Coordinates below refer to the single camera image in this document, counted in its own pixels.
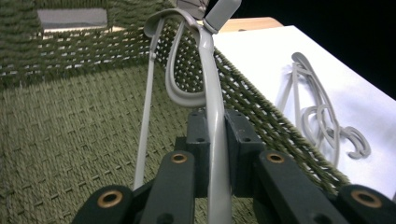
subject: green woven basket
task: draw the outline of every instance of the green woven basket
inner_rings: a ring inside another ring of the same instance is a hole
[[[107,27],[46,33],[37,17],[39,8],[81,7],[104,8]],[[150,41],[142,27],[169,7],[163,0],[0,0],[0,223],[69,223],[97,189],[132,186]],[[158,47],[147,180],[185,135],[190,112],[172,103],[164,87],[175,32],[169,21]],[[200,91],[193,43],[186,32],[177,83]],[[267,148],[290,154],[330,193],[348,183],[227,59],[218,51],[214,57],[226,107],[243,112]],[[251,207],[251,200],[233,199],[233,220],[254,223]],[[205,211],[205,199],[196,200],[197,223],[205,222]]]

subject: white surface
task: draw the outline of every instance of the white surface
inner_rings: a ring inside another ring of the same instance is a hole
[[[367,159],[352,160],[354,147],[341,141],[338,169],[353,184],[376,189],[392,198],[396,192],[396,102],[360,77],[294,26],[214,36],[215,46],[274,105],[291,71],[291,54],[300,51],[311,62],[342,127],[357,128],[372,148]],[[299,86],[310,104],[310,91]],[[285,116],[294,122],[292,96]]]

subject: woven basket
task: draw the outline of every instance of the woven basket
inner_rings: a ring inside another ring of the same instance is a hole
[[[81,7],[106,9],[107,27],[45,33],[36,12]],[[132,186],[150,41],[142,27],[169,7],[163,0],[0,0],[0,223],[69,223],[97,189]],[[175,32],[169,21],[158,47],[146,180],[185,135],[190,112],[164,87]],[[187,91],[202,89],[197,52],[186,32],[176,76]],[[330,193],[348,183],[227,59],[214,57],[226,107],[243,112],[267,148],[289,153]],[[196,200],[197,223],[205,211],[205,199]],[[233,199],[235,223],[254,219],[251,200]]]

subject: brass insert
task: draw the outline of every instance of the brass insert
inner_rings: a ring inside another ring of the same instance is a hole
[[[102,208],[109,208],[117,205],[122,200],[122,193],[118,190],[108,190],[98,199],[98,205]]]
[[[285,159],[283,159],[283,157],[279,154],[276,153],[270,153],[267,155],[267,160],[274,162],[274,163],[282,163],[285,161]]]
[[[187,157],[181,153],[177,153],[172,156],[172,162],[174,162],[174,163],[183,163],[186,160],[187,160]]]
[[[382,206],[381,200],[367,190],[354,189],[350,194],[352,195],[352,198],[355,199],[355,201],[368,207],[379,208]]]

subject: black plastic part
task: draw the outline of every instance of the black plastic part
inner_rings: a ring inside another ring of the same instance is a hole
[[[364,186],[342,187],[336,206],[350,223],[396,223],[396,203]]]
[[[195,158],[195,197],[207,197],[209,184],[210,140],[204,111],[189,114],[186,149]]]
[[[256,171],[282,223],[347,223],[288,155],[264,151]]]
[[[264,144],[242,113],[226,110],[225,118],[233,194],[253,197],[253,162],[264,150]]]
[[[194,221],[194,157],[173,151],[163,157],[140,223],[167,224]]]
[[[133,193],[124,186],[107,186],[97,190],[78,210],[73,224],[122,224],[129,219]]]

